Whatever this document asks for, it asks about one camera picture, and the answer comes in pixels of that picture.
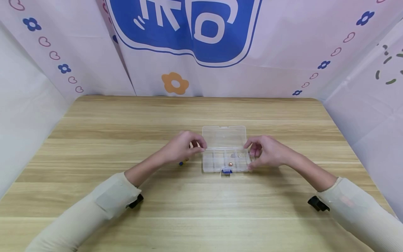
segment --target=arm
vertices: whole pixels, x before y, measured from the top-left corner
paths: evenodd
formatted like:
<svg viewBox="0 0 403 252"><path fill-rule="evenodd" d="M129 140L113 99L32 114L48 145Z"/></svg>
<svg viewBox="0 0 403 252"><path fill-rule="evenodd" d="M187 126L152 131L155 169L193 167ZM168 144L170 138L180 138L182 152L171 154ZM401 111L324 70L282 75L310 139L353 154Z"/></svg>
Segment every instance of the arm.
<svg viewBox="0 0 403 252"><path fill-rule="evenodd" d="M248 139L250 154L258 157L248 168L288 165L317 191L332 217L348 232L376 252L403 251L403 224L384 210L372 196L345 178L336 178L305 156L270 136Z"/></svg>
<svg viewBox="0 0 403 252"><path fill-rule="evenodd" d="M117 173L67 209L28 245L26 252L71 252L98 228L119 217L134 202L137 189L162 165L179 162L207 148L203 137L183 131L161 150L124 173Z"/></svg>

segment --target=black clip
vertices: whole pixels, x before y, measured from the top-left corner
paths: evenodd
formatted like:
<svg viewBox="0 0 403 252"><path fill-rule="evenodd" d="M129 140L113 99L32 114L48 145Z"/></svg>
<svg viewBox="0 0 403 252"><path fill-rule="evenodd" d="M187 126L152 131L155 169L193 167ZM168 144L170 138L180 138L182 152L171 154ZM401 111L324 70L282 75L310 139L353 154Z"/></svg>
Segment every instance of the black clip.
<svg viewBox="0 0 403 252"><path fill-rule="evenodd" d="M324 204L322 201L320 201L320 199L316 196L310 198L310 200L308 200L308 204L313 206L316 211L330 211L330 208Z"/></svg>
<svg viewBox="0 0 403 252"><path fill-rule="evenodd" d="M134 201L134 202L130 203L129 205L127 205L126 208L127 208L127 207L130 207L131 209L133 209L135 206L137 206L137 205L138 205L140 202L142 202L143 200L144 200L143 195L139 194L139 195L137 196L136 201Z"/></svg>

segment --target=blue flower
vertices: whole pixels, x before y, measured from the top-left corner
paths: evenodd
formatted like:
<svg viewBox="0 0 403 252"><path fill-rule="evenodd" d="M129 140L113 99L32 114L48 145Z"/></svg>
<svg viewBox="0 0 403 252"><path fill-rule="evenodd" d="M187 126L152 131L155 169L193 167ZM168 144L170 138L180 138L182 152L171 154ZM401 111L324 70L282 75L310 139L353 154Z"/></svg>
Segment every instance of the blue flower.
<svg viewBox="0 0 403 252"><path fill-rule="evenodd" d="M29 19L23 19L23 23L28 27L28 30L35 31L35 30L42 30L42 27L38 24L35 18L30 17Z"/></svg>
<svg viewBox="0 0 403 252"><path fill-rule="evenodd" d="M62 72L62 73L71 72L71 69L69 68L69 65L67 65L67 64L59 65L57 68L59 68L60 72Z"/></svg>
<svg viewBox="0 0 403 252"><path fill-rule="evenodd" d="M330 60L329 61L324 61L322 62L319 66L318 69L325 69L327 67L327 65L330 64Z"/></svg>
<svg viewBox="0 0 403 252"><path fill-rule="evenodd" d="M293 96L298 96L300 93L302 93L302 90L296 90L296 91L293 93Z"/></svg>
<svg viewBox="0 0 403 252"><path fill-rule="evenodd" d="M372 16L373 16L374 14L375 14L374 11L373 11L373 12L369 12L369 11L365 12L365 13L361 16L361 18L357 21L356 25L361 25L361 26L365 25L366 23L368 23L368 20L369 20L370 18L372 18Z"/></svg>

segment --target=finger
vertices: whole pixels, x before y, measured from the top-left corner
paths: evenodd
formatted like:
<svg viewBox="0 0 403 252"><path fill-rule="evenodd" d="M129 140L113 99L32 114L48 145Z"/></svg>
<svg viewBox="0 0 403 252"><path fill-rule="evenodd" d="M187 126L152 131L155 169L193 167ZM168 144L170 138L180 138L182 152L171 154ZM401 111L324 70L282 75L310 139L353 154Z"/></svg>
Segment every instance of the finger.
<svg viewBox="0 0 403 252"><path fill-rule="evenodd" d="M204 152L203 148L200 148L200 147L191 148L191 149L187 150L187 156L192 156L194 154L202 153L202 152Z"/></svg>
<svg viewBox="0 0 403 252"><path fill-rule="evenodd" d="M192 143L192 145L193 145L193 148L198 147L196 140L193 140L191 143Z"/></svg>
<svg viewBox="0 0 403 252"><path fill-rule="evenodd" d="M252 163L248 164L248 170L253 170L262 165L263 165L262 159L258 158L255 161L253 161Z"/></svg>
<svg viewBox="0 0 403 252"><path fill-rule="evenodd" d="M252 143L251 150L250 150L250 155L251 155L251 156L255 156L256 149L257 149L256 144L255 144L255 143Z"/></svg>
<svg viewBox="0 0 403 252"><path fill-rule="evenodd" d="M257 149L255 152L255 158L260 157L261 154L262 154L262 150Z"/></svg>
<svg viewBox="0 0 403 252"><path fill-rule="evenodd" d="M261 138L261 135L258 135L255 137L249 137L248 140L246 141L245 145L243 146L243 148L244 149L248 148L252 143L260 144L260 138Z"/></svg>
<svg viewBox="0 0 403 252"><path fill-rule="evenodd" d="M192 138L192 140L196 140L199 143L201 148L207 149L207 143L201 135L192 132Z"/></svg>

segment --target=forearm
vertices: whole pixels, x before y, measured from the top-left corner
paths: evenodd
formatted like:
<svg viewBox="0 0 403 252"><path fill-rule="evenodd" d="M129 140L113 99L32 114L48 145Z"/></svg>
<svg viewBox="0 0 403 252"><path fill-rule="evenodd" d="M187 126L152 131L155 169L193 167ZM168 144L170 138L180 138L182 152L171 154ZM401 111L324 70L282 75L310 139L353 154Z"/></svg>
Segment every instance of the forearm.
<svg viewBox="0 0 403 252"><path fill-rule="evenodd" d="M296 170L318 192L332 187L337 180L336 176L296 152L290 157L287 165Z"/></svg>
<svg viewBox="0 0 403 252"><path fill-rule="evenodd" d="M375 252L403 251L403 224L348 179L338 178L318 197L345 230Z"/></svg>
<svg viewBox="0 0 403 252"><path fill-rule="evenodd" d="M99 227L120 216L140 192L123 173L111 176L47 226L26 251L77 251Z"/></svg>
<svg viewBox="0 0 403 252"><path fill-rule="evenodd" d="M164 165L164 161L161 158L161 155L159 155L159 152L156 152L145 159L143 162L125 171L125 176L127 180L135 187L139 187L162 165Z"/></svg>
<svg viewBox="0 0 403 252"><path fill-rule="evenodd" d="M372 196L348 179L336 178L305 156L294 153L287 163L317 191L332 217L376 252L403 251L403 224Z"/></svg>

